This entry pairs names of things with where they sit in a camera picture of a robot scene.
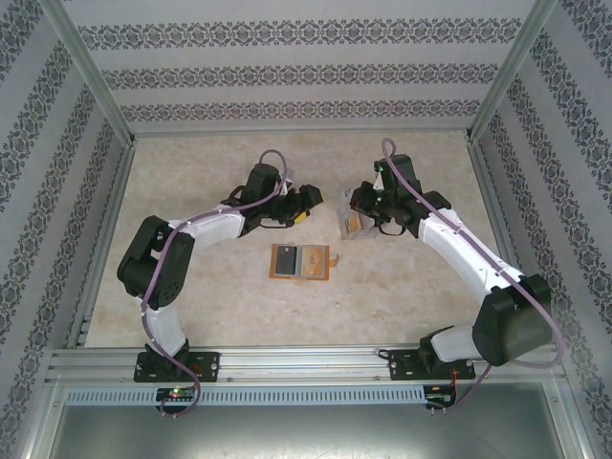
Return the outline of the black credit card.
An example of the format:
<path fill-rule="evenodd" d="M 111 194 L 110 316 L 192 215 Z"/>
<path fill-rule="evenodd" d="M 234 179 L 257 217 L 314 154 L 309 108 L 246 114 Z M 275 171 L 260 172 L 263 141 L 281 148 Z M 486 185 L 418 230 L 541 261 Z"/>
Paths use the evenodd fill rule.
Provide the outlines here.
<path fill-rule="evenodd" d="M 276 275 L 295 275 L 297 247 L 279 245 L 276 248 L 274 273 Z"/>

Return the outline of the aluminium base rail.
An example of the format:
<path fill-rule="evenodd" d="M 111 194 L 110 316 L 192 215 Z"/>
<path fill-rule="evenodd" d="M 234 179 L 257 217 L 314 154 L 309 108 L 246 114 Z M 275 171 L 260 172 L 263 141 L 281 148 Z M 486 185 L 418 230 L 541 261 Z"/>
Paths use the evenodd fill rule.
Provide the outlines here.
<path fill-rule="evenodd" d="M 391 383 L 377 345 L 218 347 L 218 385 Z M 138 348 L 54 350 L 46 384 L 119 386 L 133 382 Z"/>

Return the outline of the aluminium corner post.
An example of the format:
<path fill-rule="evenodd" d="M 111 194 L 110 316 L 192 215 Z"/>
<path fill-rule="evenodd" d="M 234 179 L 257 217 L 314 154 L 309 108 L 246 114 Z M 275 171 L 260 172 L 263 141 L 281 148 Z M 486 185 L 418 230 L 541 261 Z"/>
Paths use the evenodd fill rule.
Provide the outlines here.
<path fill-rule="evenodd" d="M 468 144 L 475 144 L 483 135 L 501 99 L 513 82 L 556 4 L 557 0 L 534 1 L 512 47 L 493 79 L 491 88 L 482 100 L 473 122 L 466 131 Z"/>
<path fill-rule="evenodd" d="M 115 133 L 124 144 L 131 145 L 135 135 L 63 1 L 38 1 Z"/>

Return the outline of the aluminium side rail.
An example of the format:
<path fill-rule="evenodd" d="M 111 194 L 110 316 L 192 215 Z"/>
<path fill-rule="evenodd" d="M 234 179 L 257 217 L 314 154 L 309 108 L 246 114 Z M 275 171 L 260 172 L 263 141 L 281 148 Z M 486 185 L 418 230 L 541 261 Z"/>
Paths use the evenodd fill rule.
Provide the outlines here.
<path fill-rule="evenodd" d="M 137 146 L 138 140 L 134 139 L 124 148 L 114 172 L 102 215 L 103 219 L 98 226 L 96 243 L 93 246 L 86 275 L 77 296 L 76 310 L 68 329 L 69 334 L 62 345 L 64 349 L 74 349 L 79 346 L 82 326 L 86 318 L 92 315 L 95 308 Z"/>

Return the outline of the grey metal panel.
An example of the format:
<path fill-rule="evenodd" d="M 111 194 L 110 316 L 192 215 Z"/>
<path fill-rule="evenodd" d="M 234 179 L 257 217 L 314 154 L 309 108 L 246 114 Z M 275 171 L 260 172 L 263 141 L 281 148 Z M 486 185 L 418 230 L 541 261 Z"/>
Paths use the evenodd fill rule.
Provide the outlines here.
<path fill-rule="evenodd" d="M 69 406 L 51 459 L 575 459 L 542 412 L 415 405 L 200 407 L 167 420 L 147 407 Z"/>

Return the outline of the orange leather card holder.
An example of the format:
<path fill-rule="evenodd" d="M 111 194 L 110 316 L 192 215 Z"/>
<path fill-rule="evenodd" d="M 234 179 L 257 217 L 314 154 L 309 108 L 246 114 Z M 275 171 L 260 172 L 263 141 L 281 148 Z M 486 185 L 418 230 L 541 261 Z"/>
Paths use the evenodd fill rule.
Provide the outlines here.
<path fill-rule="evenodd" d="M 274 262 L 276 259 L 276 248 L 279 245 L 296 246 L 297 247 L 297 259 L 295 264 L 295 275 L 276 275 L 274 273 Z M 324 262 L 324 276 L 323 277 L 308 277 L 301 274 L 302 267 L 302 249 L 308 246 L 320 246 L 325 248 L 325 262 Z M 297 245 L 297 244 L 273 244 L 271 254 L 271 265 L 269 269 L 269 277 L 273 279 L 286 279 L 286 280 L 309 280 L 309 281 L 327 281 L 329 279 L 330 271 L 335 268 L 339 262 L 339 254 L 335 251 L 331 251 L 329 246 L 325 245 Z"/>

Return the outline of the clear plastic card box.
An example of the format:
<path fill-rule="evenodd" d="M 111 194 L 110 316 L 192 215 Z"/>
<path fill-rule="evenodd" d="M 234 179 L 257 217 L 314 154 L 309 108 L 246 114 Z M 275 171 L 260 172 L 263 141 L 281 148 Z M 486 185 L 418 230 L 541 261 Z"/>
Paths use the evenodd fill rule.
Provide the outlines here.
<path fill-rule="evenodd" d="M 345 189 L 340 196 L 339 206 L 337 208 L 340 238 L 342 240 L 373 238 L 378 234 L 378 229 L 375 225 L 375 221 L 370 217 L 367 217 L 361 213 L 352 210 L 350 207 L 350 198 L 354 190 L 354 188 Z M 353 213 L 357 213 L 360 216 L 361 230 L 356 234 L 347 235 L 344 220 L 347 216 L 350 216 Z"/>

